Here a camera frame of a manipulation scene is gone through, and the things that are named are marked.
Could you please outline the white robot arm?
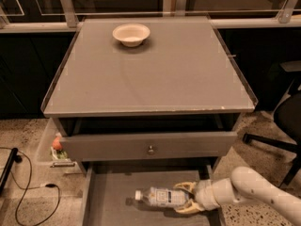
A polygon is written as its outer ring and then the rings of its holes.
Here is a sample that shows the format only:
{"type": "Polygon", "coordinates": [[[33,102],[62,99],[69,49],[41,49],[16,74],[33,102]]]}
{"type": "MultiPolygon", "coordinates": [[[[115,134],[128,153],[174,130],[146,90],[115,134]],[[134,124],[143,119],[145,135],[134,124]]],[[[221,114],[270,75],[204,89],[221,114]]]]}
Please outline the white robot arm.
{"type": "Polygon", "coordinates": [[[235,168],[230,178],[200,180],[175,185],[193,195],[183,206],[176,207],[180,214],[211,211],[222,205],[244,205],[253,201],[264,202],[291,222],[301,226],[301,200],[272,185],[255,170],[235,168]]]}

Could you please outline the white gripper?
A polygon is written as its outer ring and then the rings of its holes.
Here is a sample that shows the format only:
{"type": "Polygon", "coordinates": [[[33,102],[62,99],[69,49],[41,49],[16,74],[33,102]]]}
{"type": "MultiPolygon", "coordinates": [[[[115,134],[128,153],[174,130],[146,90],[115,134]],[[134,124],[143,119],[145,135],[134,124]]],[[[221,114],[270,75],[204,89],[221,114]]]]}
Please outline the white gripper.
{"type": "Polygon", "coordinates": [[[175,189],[184,190],[194,194],[195,200],[189,200],[179,206],[175,211],[179,214],[190,215],[201,211],[211,211],[220,207],[214,196],[211,180],[200,180],[199,182],[181,182],[174,185],[175,189]]]}

